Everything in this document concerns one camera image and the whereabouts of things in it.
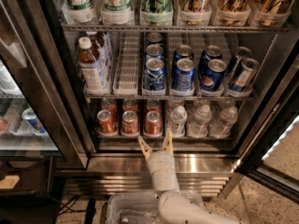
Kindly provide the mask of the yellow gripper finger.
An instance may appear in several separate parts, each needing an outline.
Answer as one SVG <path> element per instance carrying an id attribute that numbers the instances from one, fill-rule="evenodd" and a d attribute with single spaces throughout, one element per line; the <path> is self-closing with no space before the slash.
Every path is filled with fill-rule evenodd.
<path id="1" fill-rule="evenodd" d="M 168 151 L 171 155 L 174 154 L 172 132 L 170 129 L 166 130 L 165 138 L 163 142 L 163 150 Z"/>
<path id="2" fill-rule="evenodd" d="M 140 145 L 141 151 L 145 159 L 148 160 L 152 154 L 151 147 L 145 142 L 145 140 L 141 136 L 138 137 L 138 143 Z"/>

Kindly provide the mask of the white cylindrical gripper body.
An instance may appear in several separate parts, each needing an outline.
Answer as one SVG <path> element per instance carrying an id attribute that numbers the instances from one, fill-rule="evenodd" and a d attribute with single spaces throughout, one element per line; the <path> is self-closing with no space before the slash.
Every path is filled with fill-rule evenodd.
<path id="1" fill-rule="evenodd" d="M 153 152 L 147 160 L 147 166 L 155 193 L 169 190 L 179 193 L 175 158 L 169 151 Z"/>

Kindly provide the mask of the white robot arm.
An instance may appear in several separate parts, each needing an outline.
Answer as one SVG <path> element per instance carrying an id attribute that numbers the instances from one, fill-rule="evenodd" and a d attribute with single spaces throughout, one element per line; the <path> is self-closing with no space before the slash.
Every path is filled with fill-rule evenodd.
<path id="1" fill-rule="evenodd" d="M 242 224 L 228 217 L 210 213 L 185 197 L 179 189 L 172 132 L 166 130 L 163 146 L 153 151 L 139 136 L 138 143 L 151 177 L 160 218 L 167 224 Z"/>

